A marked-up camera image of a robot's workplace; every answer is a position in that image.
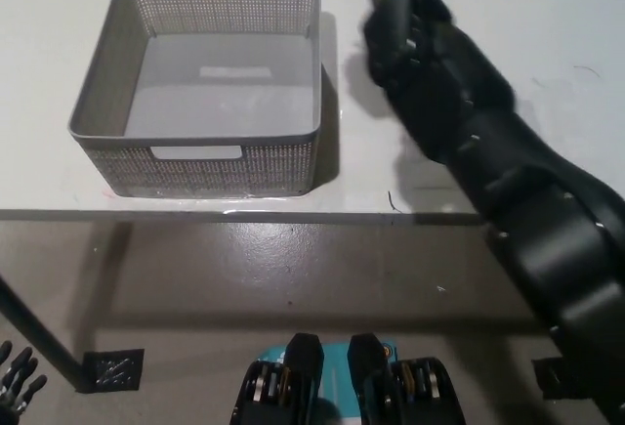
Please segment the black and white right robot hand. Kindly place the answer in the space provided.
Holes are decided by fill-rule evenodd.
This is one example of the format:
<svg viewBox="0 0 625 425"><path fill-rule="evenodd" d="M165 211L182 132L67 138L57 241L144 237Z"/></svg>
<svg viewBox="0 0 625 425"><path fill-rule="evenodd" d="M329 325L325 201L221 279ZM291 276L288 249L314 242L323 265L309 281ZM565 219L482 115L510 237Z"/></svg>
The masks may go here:
<svg viewBox="0 0 625 425"><path fill-rule="evenodd" d="M509 112L509 82L443 0L372 0L363 25L368 73L429 159L487 160L484 120Z"/></svg>

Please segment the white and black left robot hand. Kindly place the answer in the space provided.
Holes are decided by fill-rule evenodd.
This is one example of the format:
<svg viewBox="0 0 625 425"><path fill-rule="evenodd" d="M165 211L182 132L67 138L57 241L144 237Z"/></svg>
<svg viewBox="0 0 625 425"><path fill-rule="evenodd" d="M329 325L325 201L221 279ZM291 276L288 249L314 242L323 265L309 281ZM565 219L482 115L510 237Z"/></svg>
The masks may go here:
<svg viewBox="0 0 625 425"><path fill-rule="evenodd" d="M46 386L45 374L32 378L38 363L33 349L25 347L1 372L1 425L18 425L35 395Z"/></svg>

